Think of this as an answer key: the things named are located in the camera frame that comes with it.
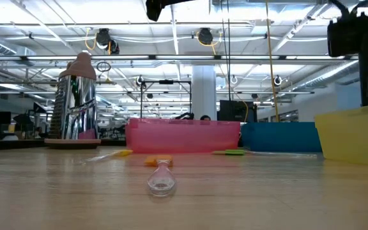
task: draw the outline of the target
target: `white pillar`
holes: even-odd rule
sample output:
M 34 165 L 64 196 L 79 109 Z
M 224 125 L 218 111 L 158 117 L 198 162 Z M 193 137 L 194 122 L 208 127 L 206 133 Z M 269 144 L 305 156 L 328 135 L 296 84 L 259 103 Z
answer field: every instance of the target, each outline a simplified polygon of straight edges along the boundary
M 194 119 L 208 115 L 217 120 L 216 75 L 214 66 L 192 67 L 192 112 Z

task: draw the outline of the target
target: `pink box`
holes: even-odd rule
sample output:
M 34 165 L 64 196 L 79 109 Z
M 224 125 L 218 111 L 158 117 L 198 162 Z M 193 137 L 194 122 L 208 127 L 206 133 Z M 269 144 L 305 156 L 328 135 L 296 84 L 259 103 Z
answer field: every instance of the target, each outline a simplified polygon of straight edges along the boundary
M 132 118 L 126 141 L 134 153 L 211 153 L 238 148 L 240 128 L 234 121 Z

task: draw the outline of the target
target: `yellow plastic bin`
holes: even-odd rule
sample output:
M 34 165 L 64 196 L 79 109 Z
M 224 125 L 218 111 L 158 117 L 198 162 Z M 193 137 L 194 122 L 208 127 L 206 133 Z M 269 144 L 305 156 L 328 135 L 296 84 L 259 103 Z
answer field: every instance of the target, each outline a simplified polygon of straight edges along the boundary
M 315 117 L 323 156 L 368 164 L 368 106 Z

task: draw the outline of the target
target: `black cable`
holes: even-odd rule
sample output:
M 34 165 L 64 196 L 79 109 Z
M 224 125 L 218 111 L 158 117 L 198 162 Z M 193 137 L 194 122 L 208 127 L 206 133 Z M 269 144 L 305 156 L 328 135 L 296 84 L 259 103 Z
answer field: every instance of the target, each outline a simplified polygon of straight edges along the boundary
M 222 1 L 220 1 L 221 5 L 221 13 L 224 11 L 222 9 Z M 226 35 L 225 35 L 225 24 L 224 24 L 224 18 L 222 18 L 222 35 L 224 35 L 224 50 L 225 50 L 225 62 L 227 64 L 227 76 L 228 76 L 228 97 L 229 101 L 231 103 L 231 76 L 229 74 L 229 63 L 228 63 L 228 55 L 227 55 L 227 42 L 226 42 Z
M 227 11 L 228 11 L 228 92 L 229 92 L 229 101 L 231 101 L 231 26 L 229 23 L 229 0 L 227 0 Z
M 109 63 L 105 62 L 105 61 L 101 61 L 101 62 L 97 63 L 96 69 L 100 72 L 100 75 L 98 77 L 99 78 L 99 84 L 100 84 L 100 77 L 102 76 L 102 74 L 104 72 L 110 71 L 111 68 L 112 68 L 112 66 Z
M 332 4 L 334 4 L 342 13 L 342 19 L 345 19 L 349 16 L 349 10 L 345 7 L 339 0 L 329 0 Z

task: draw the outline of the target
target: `metal pole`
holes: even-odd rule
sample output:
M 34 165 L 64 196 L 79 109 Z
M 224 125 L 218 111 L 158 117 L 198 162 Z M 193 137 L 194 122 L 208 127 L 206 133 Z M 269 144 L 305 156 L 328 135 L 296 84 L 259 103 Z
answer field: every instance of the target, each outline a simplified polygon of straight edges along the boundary
M 143 82 L 140 84 L 140 118 L 143 118 Z
M 191 82 L 189 82 L 190 84 L 190 112 L 192 112 L 192 85 Z

